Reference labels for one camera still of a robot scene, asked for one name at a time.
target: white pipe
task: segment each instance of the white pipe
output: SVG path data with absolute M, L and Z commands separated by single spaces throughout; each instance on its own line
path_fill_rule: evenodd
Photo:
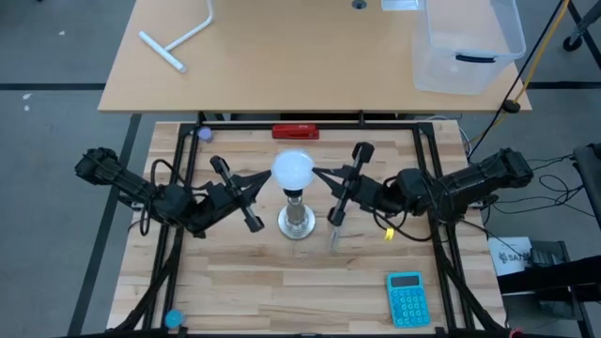
M 179 60 L 177 60 L 169 52 L 171 52 L 174 48 L 176 48 L 177 46 L 182 44 L 188 38 L 191 38 L 194 34 L 207 28 L 207 26 L 213 22 L 213 0 L 207 0 L 207 7 L 208 7 L 208 18 L 203 23 L 200 23 L 200 25 L 195 27 L 190 32 L 186 33 L 186 35 L 184 35 L 183 37 L 178 38 L 177 40 L 173 41 L 171 44 L 169 44 L 165 48 L 161 47 L 161 45 L 159 43 L 157 43 L 157 41 L 152 39 L 144 31 L 141 31 L 140 33 L 138 33 L 138 36 L 142 39 L 143 42 L 145 42 L 148 46 L 150 46 L 150 48 L 152 48 L 155 52 L 157 52 L 160 56 L 162 56 L 162 58 L 164 58 L 165 61 L 169 62 L 171 64 L 171 66 L 173 66 L 179 72 L 185 73 L 187 70 L 186 66 L 184 66 L 184 64 L 179 62 Z
M 166 51 L 173 50 L 174 48 L 176 48 L 177 46 L 182 44 L 185 40 L 187 40 L 188 38 L 191 38 L 194 34 L 207 28 L 207 26 L 213 22 L 213 0 L 207 0 L 207 7 L 208 7 L 208 18 L 203 23 L 200 23 L 196 28 L 194 28 L 190 32 L 186 33 L 186 35 L 184 35 L 183 37 L 178 38 L 177 40 L 171 42 L 170 45 L 165 47 Z
M 163 47 L 157 41 L 153 40 L 148 34 L 145 32 L 138 33 L 138 37 L 142 39 L 150 48 L 152 48 L 155 52 L 157 52 L 163 59 L 171 64 L 175 69 L 179 70 L 181 73 L 186 72 L 186 66 L 179 62 L 176 58 L 174 58 L 169 52 L 165 51 Z

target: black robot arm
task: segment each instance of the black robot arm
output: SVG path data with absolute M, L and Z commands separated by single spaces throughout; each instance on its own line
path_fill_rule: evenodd
M 497 154 L 440 178 L 433 178 L 420 169 L 401 170 L 384 184 L 365 175 L 361 167 L 371 160 L 374 147 L 359 143 L 353 151 L 352 166 L 340 169 L 315 168 L 314 173 L 331 188 L 339 202 L 330 210 L 328 220 L 341 225 L 344 205 L 348 200 L 360 204 L 365 211 L 379 210 L 389 215 L 409 212 L 423 215 L 432 208 L 441 220 L 453 222 L 461 218 L 471 203 L 488 197 L 497 189 L 525 187 L 533 174 L 519 152 L 502 149 Z M 342 183 L 333 177 L 343 179 Z
M 75 166 L 75 173 L 89 183 L 117 187 L 127 196 L 120 196 L 119 200 L 128 207 L 145 204 L 151 219 L 184 226 L 198 238 L 204 238 L 207 229 L 239 208 L 251 232 L 261 230 L 264 224 L 254 215 L 251 204 L 271 172 L 240 177 L 232 175 L 225 160 L 218 156 L 211 158 L 210 163 L 225 184 L 209 182 L 196 189 L 178 184 L 157 186 L 124 168 L 115 152 L 106 148 L 89 149 Z M 198 191 L 205 191 L 200 193 L 205 196 L 200 203 L 195 198 Z

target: white light bulb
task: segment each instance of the white light bulb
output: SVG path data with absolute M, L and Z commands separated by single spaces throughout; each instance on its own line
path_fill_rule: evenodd
M 283 189 L 297 191 L 313 181 L 315 162 L 302 149 L 286 150 L 275 157 L 271 173 Z

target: yellow cable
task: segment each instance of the yellow cable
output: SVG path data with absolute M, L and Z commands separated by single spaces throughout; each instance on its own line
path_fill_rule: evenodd
M 555 20 L 555 22 L 551 26 L 551 29 L 549 30 L 547 36 L 543 40 L 543 44 L 541 45 L 541 48 L 536 53 L 536 57 L 534 58 L 534 62 L 532 63 L 532 67 L 530 68 L 530 72 L 528 73 L 528 77 L 526 77 L 526 81 L 524 82 L 524 85 L 522 86 L 522 89 L 519 91 L 519 93 L 517 93 L 517 96 L 514 99 L 514 103 L 517 103 L 517 101 L 526 92 L 526 88 L 528 88 L 528 85 L 530 84 L 530 81 L 532 80 L 532 77 L 534 76 L 534 73 L 536 72 L 536 68 L 538 67 L 538 63 L 540 62 L 541 57 L 543 57 L 543 54 L 545 53 L 545 50 L 547 49 L 548 42 L 551 41 L 551 38 L 555 34 L 555 31 L 557 30 L 557 27 L 560 25 L 560 22 L 562 21 L 563 16 L 565 15 L 565 12 L 567 11 L 567 6 L 569 4 L 570 4 L 570 0 L 564 0 L 563 1 L 562 11 L 560 12 L 560 15 L 557 17 L 557 19 Z M 498 119 L 493 124 L 493 127 L 496 126 L 496 125 L 498 125 L 498 124 L 500 124 L 506 117 L 507 117 L 507 113 L 503 113 L 502 117 L 500 119 Z M 470 143 L 473 144 L 474 142 L 477 142 L 478 140 L 480 140 L 482 138 L 483 135 L 484 135 L 484 132 L 482 131 L 480 133 L 480 135 L 472 138 L 470 140 Z

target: wooden desk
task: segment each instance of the wooden desk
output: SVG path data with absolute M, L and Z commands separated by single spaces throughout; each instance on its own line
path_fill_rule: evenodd
M 443 171 L 465 167 L 456 123 L 436 122 L 435 127 Z M 173 158 L 177 129 L 176 123 L 157 124 L 146 179 L 154 160 Z M 306 149 L 317 166 L 339 167 L 351 162 L 350 152 L 360 140 L 369 140 L 376 147 L 371 162 L 362 170 L 370 177 L 381 181 L 402 168 L 417 167 L 410 131 L 322 131 L 321 140 L 313 142 L 274 141 L 268 131 L 215 131 L 213 144 L 200 145 L 193 185 L 220 181 L 209 164 L 216 154 L 241 175 L 270 168 L 278 152 L 293 147 Z M 160 168 L 158 181 L 166 183 L 170 173 Z M 304 190 L 304 201 L 316 213 L 316 231 L 294 247 L 277 226 L 285 196 L 273 178 L 253 207 L 266 225 L 262 231 L 251 234 L 237 211 L 210 228 L 207 239 L 186 233 L 174 306 L 187 314 L 186 325 L 191 331 L 407 333 L 432 332 L 434 327 L 444 326 L 431 242 L 401 236 L 385 242 L 371 215 L 349 203 L 338 249 L 330 253 L 331 226 L 326 216 L 335 200 L 316 177 Z M 467 218 L 481 223 L 478 213 L 470 212 Z M 426 217 L 409 216 L 404 229 L 417 237 L 429 233 Z M 158 233 L 157 223 L 145 238 L 137 227 L 131 230 L 108 327 L 121 322 L 146 291 Z M 463 224 L 457 226 L 457 235 L 469 287 L 502 323 L 505 312 L 485 235 Z M 429 327 L 396 330 L 392 325 L 384 276 L 403 270 L 423 274 L 432 317 Z M 156 313 L 162 311 L 162 297 Z M 454 298 L 455 313 L 461 314 L 456 295 Z M 457 320 L 462 325 L 461 315 Z
M 137 35 L 144 30 L 166 46 L 205 20 L 205 1 L 136 1 L 99 109 L 428 114 L 499 108 L 515 65 L 479 96 L 419 91 L 411 67 L 415 12 L 384 12 L 379 0 L 368 3 L 357 10 L 350 0 L 217 0 L 215 23 L 173 51 L 188 67 L 182 75 Z M 523 111 L 532 109 L 526 96 L 520 103 Z

